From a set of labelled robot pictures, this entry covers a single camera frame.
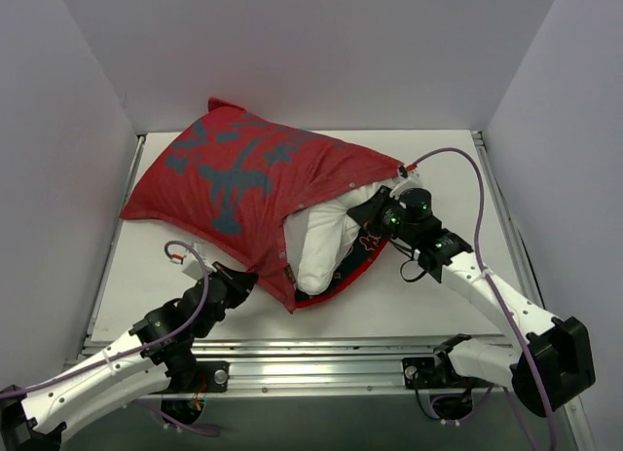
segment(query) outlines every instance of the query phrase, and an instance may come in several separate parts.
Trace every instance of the white tabletop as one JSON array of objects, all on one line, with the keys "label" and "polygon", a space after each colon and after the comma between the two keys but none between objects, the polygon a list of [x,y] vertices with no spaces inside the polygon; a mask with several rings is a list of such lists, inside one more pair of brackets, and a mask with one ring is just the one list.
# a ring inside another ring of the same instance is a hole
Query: white tabletop
[{"label": "white tabletop", "polygon": [[[439,148],[454,146],[478,155],[468,131],[322,132],[377,149],[405,163]],[[177,133],[147,136],[135,182]],[[478,208],[476,177],[464,158],[441,154],[420,165],[433,210],[445,227],[473,244]],[[163,253],[169,240],[197,237],[155,221],[123,222],[97,314],[92,340],[112,341],[150,310],[181,296],[194,284]],[[519,289],[512,260],[487,188],[482,248],[486,261]],[[216,247],[210,256],[242,269]],[[373,266],[333,300],[290,315],[271,295],[256,287],[248,300],[229,311],[210,333],[211,340],[297,340],[498,334],[497,329],[459,295],[426,277],[405,283],[399,274],[405,257],[388,246]]]}]

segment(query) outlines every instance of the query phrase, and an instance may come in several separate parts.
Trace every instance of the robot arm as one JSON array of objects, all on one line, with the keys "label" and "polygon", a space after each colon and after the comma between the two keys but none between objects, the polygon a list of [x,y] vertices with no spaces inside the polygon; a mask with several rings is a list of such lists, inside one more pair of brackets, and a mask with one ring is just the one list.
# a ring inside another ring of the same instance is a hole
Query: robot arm
[{"label": "robot arm", "polygon": [[[144,395],[174,393],[196,379],[191,352],[196,338],[206,337],[225,310],[241,304],[257,275],[219,263],[208,278],[207,297],[188,328],[166,341],[200,306],[203,280],[148,313],[119,339],[69,371],[46,382],[45,388],[0,400],[0,433],[7,451],[57,451],[62,441],[100,417]],[[131,352],[127,356],[121,353]],[[18,393],[11,386],[2,392]]]},{"label": "robot arm", "polygon": [[433,215],[428,191],[405,182],[394,190],[382,187],[348,215],[370,232],[418,251],[420,266],[478,309],[510,344],[494,346],[460,334],[438,346],[435,374],[444,384],[451,386],[459,377],[479,378],[514,390],[532,413],[546,415],[526,354],[490,282],[528,345],[553,410],[595,383],[586,327],[537,307],[479,261],[471,246]]}]

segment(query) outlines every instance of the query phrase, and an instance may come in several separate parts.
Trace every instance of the white wall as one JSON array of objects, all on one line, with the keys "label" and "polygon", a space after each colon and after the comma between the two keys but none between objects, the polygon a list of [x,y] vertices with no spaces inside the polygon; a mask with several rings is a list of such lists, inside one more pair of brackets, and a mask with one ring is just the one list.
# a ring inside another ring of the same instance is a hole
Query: white wall
[{"label": "white wall", "polygon": [[623,0],[556,0],[488,146],[547,305],[590,329],[598,449],[621,449]]},{"label": "white wall", "polygon": [[65,0],[134,126],[483,128],[554,0]]},{"label": "white wall", "polygon": [[62,0],[0,0],[0,386],[77,348],[135,142]]}]

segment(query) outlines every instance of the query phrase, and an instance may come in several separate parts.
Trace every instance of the screw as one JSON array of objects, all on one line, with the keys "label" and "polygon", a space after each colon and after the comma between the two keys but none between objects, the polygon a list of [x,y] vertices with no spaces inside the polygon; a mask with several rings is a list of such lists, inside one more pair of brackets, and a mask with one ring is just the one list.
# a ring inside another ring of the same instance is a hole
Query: screw
[{"label": "screw", "polygon": [[418,369],[413,365],[405,368],[405,378],[407,378],[408,380],[413,380],[416,376],[416,373],[418,373]]},{"label": "screw", "polygon": [[227,383],[229,377],[230,375],[227,374],[227,371],[222,369],[216,370],[214,372],[214,383],[216,383],[217,385],[224,385],[225,383]]}]

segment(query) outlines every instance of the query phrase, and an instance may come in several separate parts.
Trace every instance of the red pillowcase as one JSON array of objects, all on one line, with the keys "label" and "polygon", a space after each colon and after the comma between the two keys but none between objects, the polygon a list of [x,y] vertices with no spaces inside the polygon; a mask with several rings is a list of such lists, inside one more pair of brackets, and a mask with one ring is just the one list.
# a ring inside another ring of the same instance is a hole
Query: red pillowcase
[{"label": "red pillowcase", "polygon": [[[147,170],[121,217],[159,219],[191,232],[257,272],[259,284],[289,311],[309,305],[288,276],[284,219],[388,179],[400,163],[340,139],[267,122],[217,99],[208,109]],[[379,242],[372,248],[374,257],[382,247]],[[366,267],[374,257],[366,258]],[[344,286],[333,286],[325,298]]]}]

